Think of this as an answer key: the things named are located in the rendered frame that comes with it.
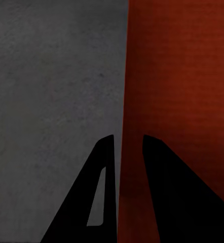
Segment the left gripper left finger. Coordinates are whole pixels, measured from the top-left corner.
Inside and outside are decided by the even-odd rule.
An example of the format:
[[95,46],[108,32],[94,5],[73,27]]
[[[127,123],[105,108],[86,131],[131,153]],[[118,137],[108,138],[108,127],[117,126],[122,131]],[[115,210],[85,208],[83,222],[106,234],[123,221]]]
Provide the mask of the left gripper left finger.
[[[87,226],[106,166],[103,224]],[[117,243],[114,136],[99,140],[40,243]]]

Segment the storage box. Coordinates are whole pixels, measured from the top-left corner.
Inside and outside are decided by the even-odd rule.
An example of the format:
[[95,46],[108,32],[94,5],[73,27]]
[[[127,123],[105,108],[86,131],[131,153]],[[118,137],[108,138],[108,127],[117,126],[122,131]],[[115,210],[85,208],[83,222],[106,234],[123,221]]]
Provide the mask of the storage box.
[[224,201],[224,0],[129,0],[117,243],[161,243],[142,144]]

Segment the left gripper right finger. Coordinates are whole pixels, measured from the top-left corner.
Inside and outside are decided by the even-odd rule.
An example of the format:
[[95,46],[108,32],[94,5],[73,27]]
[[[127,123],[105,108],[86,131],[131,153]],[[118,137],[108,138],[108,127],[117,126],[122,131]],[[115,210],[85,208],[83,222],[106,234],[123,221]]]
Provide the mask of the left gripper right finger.
[[142,154],[161,243],[224,243],[224,201],[160,139]]

